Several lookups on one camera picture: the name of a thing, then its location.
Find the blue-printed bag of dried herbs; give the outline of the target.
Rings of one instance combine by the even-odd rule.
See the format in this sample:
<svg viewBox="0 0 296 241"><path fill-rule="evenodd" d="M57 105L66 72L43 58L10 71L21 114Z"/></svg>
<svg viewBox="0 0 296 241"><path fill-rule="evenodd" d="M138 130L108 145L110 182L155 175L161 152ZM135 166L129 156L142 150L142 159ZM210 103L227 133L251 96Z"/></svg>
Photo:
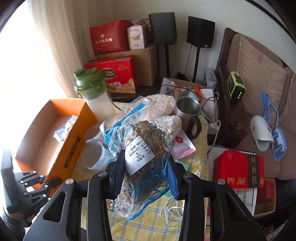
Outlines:
<svg viewBox="0 0 296 241"><path fill-rule="evenodd" d="M123 152L125 160L115 212L133 220L169 189L165 168L174 147L172 132L161 111L144 97L109 117L100 128L111 154L118 158Z"/></svg>

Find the bag of white puffed snacks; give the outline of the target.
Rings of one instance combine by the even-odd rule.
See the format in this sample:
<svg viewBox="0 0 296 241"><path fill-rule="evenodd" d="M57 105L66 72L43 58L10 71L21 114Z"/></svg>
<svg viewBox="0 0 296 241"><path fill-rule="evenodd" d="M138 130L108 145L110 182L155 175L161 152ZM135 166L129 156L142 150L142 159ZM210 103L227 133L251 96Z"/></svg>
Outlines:
<svg viewBox="0 0 296 241"><path fill-rule="evenodd" d="M100 130L105 132L110 129L113 124L119 121L126 114L130 113L139 104L147 104L147 111L144 114L144 120L158 121L160 126L165 127L173 139L182 129L181 119L173 115L176 107L176 100L174 97L165 94L154 94L146 97L139 96L131 103L123 107L123 110L111 117L107 118L101 125Z"/></svg>

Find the pink hawthorn candy packet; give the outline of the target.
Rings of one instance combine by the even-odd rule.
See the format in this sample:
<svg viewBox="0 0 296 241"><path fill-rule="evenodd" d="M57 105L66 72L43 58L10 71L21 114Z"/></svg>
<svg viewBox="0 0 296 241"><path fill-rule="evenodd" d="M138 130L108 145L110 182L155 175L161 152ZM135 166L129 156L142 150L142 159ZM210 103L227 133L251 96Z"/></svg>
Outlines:
<svg viewBox="0 0 296 241"><path fill-rule="evenodd" d="M187 135L183 130L181 130L174 138L173 138L174 148L172 151L172 155L175 160L181 160L182 158L193 154L196 151L195 146L189 140Z"/></svg>

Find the yellow plaid tablecloth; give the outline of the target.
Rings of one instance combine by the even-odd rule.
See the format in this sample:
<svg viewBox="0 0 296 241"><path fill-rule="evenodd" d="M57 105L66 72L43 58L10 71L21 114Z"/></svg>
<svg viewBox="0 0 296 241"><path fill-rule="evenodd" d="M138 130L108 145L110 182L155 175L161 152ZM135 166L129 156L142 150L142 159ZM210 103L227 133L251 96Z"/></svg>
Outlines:
<svg viewBox="0 0 296 241"><path fill-rule="evenodd" d="M184 157L181 161L189 165L191 172L207 180L209 179L206 157L208 122L203 116L199 116L199 119L202 124L202 131L192 141L196 151L190 156ZM167 199L166 195L162 196L145 208L139 217L131 221L109 211L108 215L113 240L178 240L181 226L168 226L166 219L159 214Z"/></svg>

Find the orange cardboard box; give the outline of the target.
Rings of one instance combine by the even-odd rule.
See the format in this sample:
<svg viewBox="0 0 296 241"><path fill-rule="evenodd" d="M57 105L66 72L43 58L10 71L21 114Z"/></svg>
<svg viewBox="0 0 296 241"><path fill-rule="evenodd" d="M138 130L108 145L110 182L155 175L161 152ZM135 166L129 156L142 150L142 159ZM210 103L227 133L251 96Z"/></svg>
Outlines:
<svg viewBox="0 0 296 241"><path fill-rule="evenodd" d="M77 120L64 142L54 133L76 116ZM40 110L27 130L16 153L16 162L23 172L36 171L46 181L71 178L85 146L86 132L97 118L81 98L52 99Z"/></svg>

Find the white power adapter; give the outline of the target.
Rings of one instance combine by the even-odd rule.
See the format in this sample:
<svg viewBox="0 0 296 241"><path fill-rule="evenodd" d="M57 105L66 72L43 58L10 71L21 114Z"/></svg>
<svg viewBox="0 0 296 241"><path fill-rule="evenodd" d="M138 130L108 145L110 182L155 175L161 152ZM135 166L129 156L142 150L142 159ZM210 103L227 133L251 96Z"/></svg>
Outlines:
<svg viewBox="0 0 296 241"><path fill-rule="evenodd" d="M208 146L210 146L210 148L207 151L207 155L211 152L211 150L213 149L213 147L216 144L216 140L217 140L217 137L218 137L218 133L220 131L220 127L221 127L221 121L220 120L217 120L215 123L210 123L209 124L207 135L213 136L214 139L212 141L212 144L208 144Z"/></svg>

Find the white curved massager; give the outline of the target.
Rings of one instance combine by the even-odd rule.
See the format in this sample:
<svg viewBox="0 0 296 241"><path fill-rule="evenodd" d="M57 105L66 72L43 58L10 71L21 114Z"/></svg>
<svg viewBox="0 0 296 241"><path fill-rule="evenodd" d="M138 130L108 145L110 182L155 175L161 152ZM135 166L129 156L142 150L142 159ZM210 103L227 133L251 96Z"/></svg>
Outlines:
<svg viewBox="0 0 296 241"><path fill-rule="evenodd" d="M270 144L274 143L272 130L266 120L260 116L255 115L250 121L250 132L258 150L265 152Z"/></svg>

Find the green lid shaker bottle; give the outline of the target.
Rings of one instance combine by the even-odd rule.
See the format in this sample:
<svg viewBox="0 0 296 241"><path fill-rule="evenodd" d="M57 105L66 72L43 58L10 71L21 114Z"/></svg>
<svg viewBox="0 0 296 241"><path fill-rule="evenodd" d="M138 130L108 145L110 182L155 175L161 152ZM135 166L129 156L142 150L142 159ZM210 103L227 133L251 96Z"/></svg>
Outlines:
<svg viewBox="0 0 296 241"><path fill-rule="evenodd" d="M73 73L73 77L76 79L75 92L86 101L99 123L115 114L106 85L106 73L103 70L78 69Z"/></svg>

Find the small blue white box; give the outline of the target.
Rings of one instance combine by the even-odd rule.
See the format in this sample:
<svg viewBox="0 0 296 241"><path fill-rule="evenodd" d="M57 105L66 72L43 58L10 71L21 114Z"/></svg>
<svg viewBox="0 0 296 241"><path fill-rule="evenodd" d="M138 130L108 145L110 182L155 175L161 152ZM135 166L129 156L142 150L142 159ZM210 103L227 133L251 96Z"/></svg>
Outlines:
<svg viewBox="0 0 296 241"><path fill-rule="evenodd" d="M214 70L211 68L206 68L204 72L204 81L208 88L215 90L217 84L217 78Z"/></svg>

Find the green black radio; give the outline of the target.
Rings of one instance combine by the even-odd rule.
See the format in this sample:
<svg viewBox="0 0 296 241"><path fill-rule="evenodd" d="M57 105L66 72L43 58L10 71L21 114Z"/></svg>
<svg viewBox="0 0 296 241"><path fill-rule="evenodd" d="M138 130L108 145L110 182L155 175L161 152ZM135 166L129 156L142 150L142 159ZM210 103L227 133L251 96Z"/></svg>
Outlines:
<svg viewBox="0 0 296 241"><path fill-rule="evenodd" d="M243 97L243 94L245 93L245 85L237 72L230 72L227 80L227 87L229 97L232 100L240 101Z"/></svg>

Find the brown sofa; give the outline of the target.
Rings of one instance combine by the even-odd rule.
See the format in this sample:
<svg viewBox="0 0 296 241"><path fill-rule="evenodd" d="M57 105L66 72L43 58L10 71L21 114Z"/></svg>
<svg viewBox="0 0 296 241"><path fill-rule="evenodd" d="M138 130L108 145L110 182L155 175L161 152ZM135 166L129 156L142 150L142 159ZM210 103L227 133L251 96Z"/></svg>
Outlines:
<svg viewBox="0 0 296 241"><path fill-rule="evenodd" d="M295 72L227 28L215 70L220 143L263 157L266 178L295 179Z"/></svg>

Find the beige cushion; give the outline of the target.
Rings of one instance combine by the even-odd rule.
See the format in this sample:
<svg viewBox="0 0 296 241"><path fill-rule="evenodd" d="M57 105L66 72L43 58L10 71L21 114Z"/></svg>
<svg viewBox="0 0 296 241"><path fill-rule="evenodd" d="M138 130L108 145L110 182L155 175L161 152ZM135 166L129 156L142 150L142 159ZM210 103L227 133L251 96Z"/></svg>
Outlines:
<svg viewBox="0 0 296 241"><path fill-rule="evenodd" d="M275 107L279 106L287 72L245 37L240 37L237 72L245 86L242 101L249 115L260 114L263 93L269 95Z"/></svg>
<svg viewBox="0 0 296 241"><path fill-rule="evenodd" d="M280 114L280 123L291 133L295 134L295 74L288 81L285 93L285 104Z"/></svg>

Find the pink white tissue pack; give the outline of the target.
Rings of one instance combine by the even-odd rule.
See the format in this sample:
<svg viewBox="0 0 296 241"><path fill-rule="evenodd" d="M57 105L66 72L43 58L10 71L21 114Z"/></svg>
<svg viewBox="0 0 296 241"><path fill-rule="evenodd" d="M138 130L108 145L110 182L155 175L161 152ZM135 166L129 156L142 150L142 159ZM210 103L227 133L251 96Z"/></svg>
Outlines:
<svg viewBox="0 0 296 241"><path fill-rule="evenodd" d="M147 46L147 28L144 25L133 25L127 29L130 50L144 49Z"/></svg>

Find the black speaker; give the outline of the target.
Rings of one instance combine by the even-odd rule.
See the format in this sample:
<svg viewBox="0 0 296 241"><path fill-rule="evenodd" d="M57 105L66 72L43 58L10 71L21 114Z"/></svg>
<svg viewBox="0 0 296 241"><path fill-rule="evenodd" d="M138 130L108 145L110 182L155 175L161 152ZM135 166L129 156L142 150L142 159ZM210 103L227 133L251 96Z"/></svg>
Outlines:
<svg viewBox="0 0 296 241"><path fill-rule="evenodd" d="M149 14L152 35L156 45L165 48L166 76L170 77L169 45L177 42L177 27L174 12L162 12Z"/></svg>
<svg viewBox="0 0 296 241"><path fill-rule="evenodd" d="M201 48L212 48L215 34L215 22L188 16L187 43L197 49L193 72L193 82L196 81Z"/></svg>

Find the cream curtain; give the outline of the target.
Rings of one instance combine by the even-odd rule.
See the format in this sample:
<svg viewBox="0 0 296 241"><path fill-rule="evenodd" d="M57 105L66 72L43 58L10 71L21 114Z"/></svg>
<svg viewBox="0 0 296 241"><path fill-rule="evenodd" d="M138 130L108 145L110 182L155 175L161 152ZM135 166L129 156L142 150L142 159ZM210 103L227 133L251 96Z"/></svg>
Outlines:
<svg viewBox="0 0 296 241"><path fill-rule="evenodd" d="M28 1L38 29L47 39L59 84L77 97L73 73L94 58L89 33L88 1Z"/></svg>

